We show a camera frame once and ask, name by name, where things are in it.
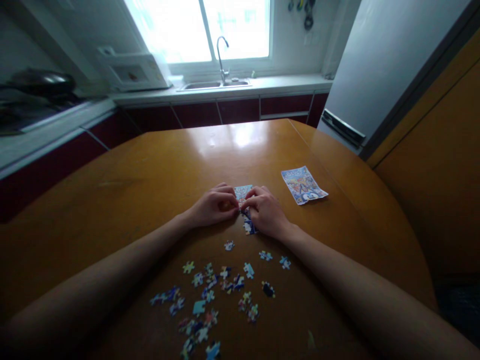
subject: forearm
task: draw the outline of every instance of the forearm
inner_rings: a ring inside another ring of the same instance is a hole
[[[15,315],[6,339],[22,355],[64,354],[189,230],[183,214],[64,281]]]
[[[479,351],[415,298],[297,226],[280,239],[318,277],[370,341],[401,359],[478,359]]]

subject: refrigerator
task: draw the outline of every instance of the refrigerator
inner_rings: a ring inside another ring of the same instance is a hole
[[[362,0],[317,129],[365,159],[402,102],[413,106],[409,92],[460,32],[470,3]]]

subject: sink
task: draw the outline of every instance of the sink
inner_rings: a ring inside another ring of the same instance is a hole
[[[226,86],[247,86],[250,85],[248,81],[232,81],[223,84],[224,87]]]
[[[213,90],[221,88],[237,88],[237,87],[247,87],[252,86],[248,79],[241,79],[238,81],[229,81],[222,84],[220,81],[211,81],[211,82],[191,82],[187,85],[179,88],[178,92],[183,91],[194,91],[194,90]]]
[[[192,82],[184,87],[182,87],[180,90],[200,90],[200,89],[215,89],[219,88],[222,83],[220,81],[214,81],[214,82]]]

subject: wooden table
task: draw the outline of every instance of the wooden table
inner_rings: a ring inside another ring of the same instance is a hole
[[[296,205],[282,170],[306,165],[325,200]],[[3,320],[40,295],[151,232],[225,181],[232,186],[266,185],[287,217],[332,248],[391,280],[436,309],[429,271],[420,246],[398,203],[370,168],[337,141],[288,119],[149,132],[110,151],[59,183],[0,228]],[[191,316],[201,288],[183,274],[186,261],[199,271],[232,267],[255,270],[245,290],[258,303],[257,324],[238,312],[243,292],[227,295],[217,285],[212,306],[218,325],[209,341],[221,341],[223,359],[370,358],[368,344],[322,285],[288,249],[256,234],[245,236],[241,217],[192,231],[180,241],[78,350],[98,359],[177,359],[186,337],[177,324]],[[234,240],[232,252],[224,243]],[[273,260],[261,260],[259,252]],[[281,256],[291,258],[283,270]],[[269,281],[276,298],[267,298]],[[175,317],[169,306],[149,299],[181,287],[185,308]],[[308,351],[308,330],[317,351]],[[195,359],[205,358],[206,345]]]

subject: red cabinet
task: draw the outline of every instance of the red cabinet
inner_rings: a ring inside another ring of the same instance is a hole
[[[89,130],[109,149],[140,135],[137,127],[122,111],[117,111]]]
[[[221,125],[216,102],[175,105],[173,110],[184,128]]]
[[[107,150],[83,132],[43,157],[0,180],[0,223],[6,223],[28,204]]]
[[[312,95],[267,97],[261,99],[261,114],[283,114],[307,112],[310,110]]]
[[[218,108],[224,124],[248,123],[260,120],[258,98],[219,101]]]
[[[327,93],[315,94],[313,96],[313,103],[311,104],[310,114],[308,114],[308,120],[306,122],[307,125],[317,128],[328,97],[329,95]]]
[[[144,133],[181,128],[170,106],[126,108],[125,112]]]

